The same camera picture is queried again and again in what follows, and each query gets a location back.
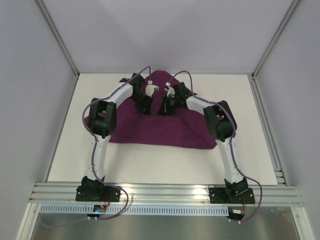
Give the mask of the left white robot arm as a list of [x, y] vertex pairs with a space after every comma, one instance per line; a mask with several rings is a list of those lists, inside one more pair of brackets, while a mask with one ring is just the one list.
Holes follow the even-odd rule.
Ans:
[[123, 78], [107, 96], [93, 98], [82, 112], [82, 123], [92, 136], [92, 154], [86, 175], [76, 189], [77, 202], [119, 202], [121, 188], [105, 183], [105, 159], [108, 143], [117, 127], [117, 108], [125, 100], [131, 99], [140, 111], [151, 112], [153, 94], [159, 87], [152, 80], [138, 73], [131, 78]]

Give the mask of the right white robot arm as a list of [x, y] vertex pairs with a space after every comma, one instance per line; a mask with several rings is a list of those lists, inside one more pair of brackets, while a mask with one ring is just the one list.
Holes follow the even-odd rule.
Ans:
[[237, 124], [225, 100], [213, 102], [189, 91], [183, 82], [164, 85], [166, 95], [163, 97], [159, 113], [171, 114], [179, 108], [197, 112], [204, 116], [209, 135], [217, 143], [224, 166], [224, 193], [229, 202], [236, 203], [248, 192], [248, 181], [237, 163], [237, 151], [233, 141]]

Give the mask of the purple cloth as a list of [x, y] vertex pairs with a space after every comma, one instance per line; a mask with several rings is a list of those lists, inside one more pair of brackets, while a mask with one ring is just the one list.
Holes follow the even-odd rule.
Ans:
[[148, 80], [159, 87], [153, 96], [150, 114], [144, 114], [128, 98], [117, 107], [117, 125], [110, 142], [118, 144], [145, 144], [181, 148], [211, 150], [217, 146], [210, 136], [205, 117], [184, 107], [169, 115], [159, 115], [166, 82], [172, 85], [179, 81], [166, 71], [154, 71]]

